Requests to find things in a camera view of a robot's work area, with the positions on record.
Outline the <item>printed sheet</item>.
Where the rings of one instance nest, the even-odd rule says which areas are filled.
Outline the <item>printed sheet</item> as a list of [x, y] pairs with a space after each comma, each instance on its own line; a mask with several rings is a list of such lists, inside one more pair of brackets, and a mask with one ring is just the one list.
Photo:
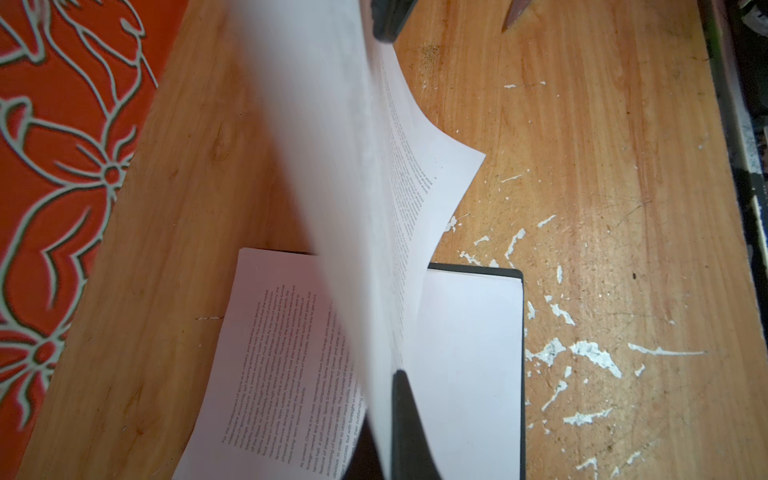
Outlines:
[[483, 162], [420, 110], [371, 1], [236, 1], [243, 47], [350, 344], [377, 452], [391, 456], [428, 264]]
[[313, 256], [244, 248], [177, 479], [339, 479], [365, 417]]

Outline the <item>white scissors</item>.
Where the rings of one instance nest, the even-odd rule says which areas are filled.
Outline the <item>white scissors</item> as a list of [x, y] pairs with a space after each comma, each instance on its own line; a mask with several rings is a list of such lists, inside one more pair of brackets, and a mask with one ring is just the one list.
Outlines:
[[532, 0], [511, 0], [502, 24], [502, 31], [509, 30], [531, 3]]

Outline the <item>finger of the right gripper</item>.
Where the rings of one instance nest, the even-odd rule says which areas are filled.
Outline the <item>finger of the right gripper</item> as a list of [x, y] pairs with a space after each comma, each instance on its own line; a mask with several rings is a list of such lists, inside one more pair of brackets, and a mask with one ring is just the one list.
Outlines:
[[394, 43], [416, 4], [417, 0], [372, 0], [374, 38], [383, 43]]

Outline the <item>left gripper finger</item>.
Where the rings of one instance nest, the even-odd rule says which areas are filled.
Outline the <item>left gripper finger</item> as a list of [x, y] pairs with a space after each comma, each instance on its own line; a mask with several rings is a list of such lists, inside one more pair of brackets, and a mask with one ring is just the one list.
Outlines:
[[440, 479], [404, 370], [392, 381], [392, 479]]

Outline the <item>blue folder black inside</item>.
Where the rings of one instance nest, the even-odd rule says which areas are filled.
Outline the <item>blue folder black inside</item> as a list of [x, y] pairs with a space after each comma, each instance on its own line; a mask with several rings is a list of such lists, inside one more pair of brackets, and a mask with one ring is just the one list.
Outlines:
[[[523, 479], [524, 281], [516, 269], [430, 264], [404, 370], [440, 479]], [[363, 424], [346, 479], [391, 478]]]

